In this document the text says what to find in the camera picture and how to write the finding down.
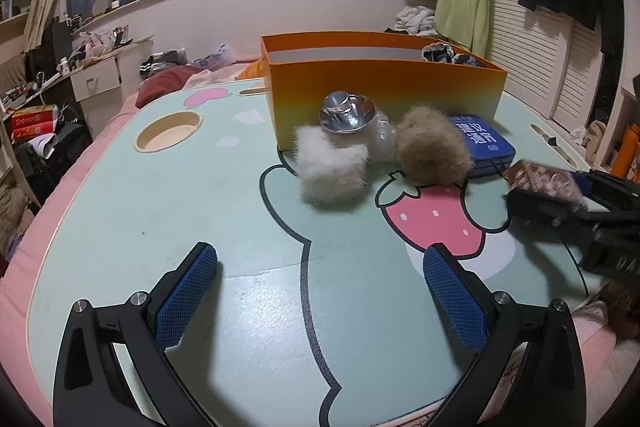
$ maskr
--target orange box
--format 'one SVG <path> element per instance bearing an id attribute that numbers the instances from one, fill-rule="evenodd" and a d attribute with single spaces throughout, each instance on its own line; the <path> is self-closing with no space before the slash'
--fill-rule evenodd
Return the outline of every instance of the orange box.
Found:
<path id="1" fill-rule="evenodd" d="M 309 32 L 262 37 L 266 86 L 278 149 L 293 147 L 294 130 L 318 124 L 322 100 L 335 90 L 362 94 L 392 121 L 413 105 L 494 119 L 507 71 L 427 62 L 421 49 L 439 39 L 393 33 Z"/>

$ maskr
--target metal screw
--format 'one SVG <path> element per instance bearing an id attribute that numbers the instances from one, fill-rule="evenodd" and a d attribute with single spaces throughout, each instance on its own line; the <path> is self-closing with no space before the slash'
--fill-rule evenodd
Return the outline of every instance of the metal screw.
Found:
<path id="1" fill-rule="evenodd" d="M 567 306 L 566 302 L 564 302 L 562 299 L 553 299 L 551 301 L 551 304 L 553 304 L 554 308 L 559 312 L 565 312 L 569 309 L 569 306 Z"/>
<path id="2" fill-rule="evenodd" d="M 80 299 L 79 301 L 74 302 L 73 311 L 76 313 L 81 313 L 86 308 L 87 302 L 84 299 Z"/>
<path id="3" fill-rule="evenodd" d="M 511 296 L 507 292 L 495 292 L 494 299 L 498 304 L 508 304 L 511 302 Z"/>
<path id="4" fill-rule="evenodd" d="M 146 293 L 144 292 L 136 292 L 129 299 L 131 304 L 134 306 L 142 306 L 146 302 Z"/>

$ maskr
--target orange bottle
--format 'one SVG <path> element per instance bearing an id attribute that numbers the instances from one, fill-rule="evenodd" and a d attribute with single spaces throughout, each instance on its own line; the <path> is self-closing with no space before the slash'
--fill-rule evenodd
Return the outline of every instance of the orange bottle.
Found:
<path id="1" fill-rule="evenodd" d="M 616 161 L 611 167 L 611 174 L 620 178 L 626 178 L 631 163 L 636 157 L 638 151 L 638 143 L 640 142 L 640 125 L 631 124 L 631 127 L 625 131 L 622 138 L 622 145 Z"/>

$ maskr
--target white wall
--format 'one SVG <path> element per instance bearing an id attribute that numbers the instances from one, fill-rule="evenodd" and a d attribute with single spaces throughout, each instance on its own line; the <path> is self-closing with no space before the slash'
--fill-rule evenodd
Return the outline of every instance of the white wall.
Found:
<path id="1" fill-rule="evenodd" d="M 222 42 L 238 54 L 258 54 L 261 35 L 384 31 L 407 4 L 433 7 L 435 0 L 140 0 L 82 30 L 129 25 L 130 38 L 154 36 L 154 52 L 185 47 L 189 58 L 196 59 Z"/>
<path id="2" fill-rule="evenodd" d="M 640 74 L 640 0 L 625 1 L 625 48 L 620 83 L 633 92 L 632 80 Z"/>

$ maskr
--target blue packaging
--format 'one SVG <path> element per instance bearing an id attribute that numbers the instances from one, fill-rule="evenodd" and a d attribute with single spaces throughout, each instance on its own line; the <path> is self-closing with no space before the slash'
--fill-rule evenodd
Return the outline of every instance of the blue packaging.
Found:
<path id="1" fill-rule="evenodd" d="M 468 178 L 499 174 L 509 168 L 516 150 L 482 118 L 474 114 L 454 114 L 449 120 L 465 135 L 474 161 Z"/>

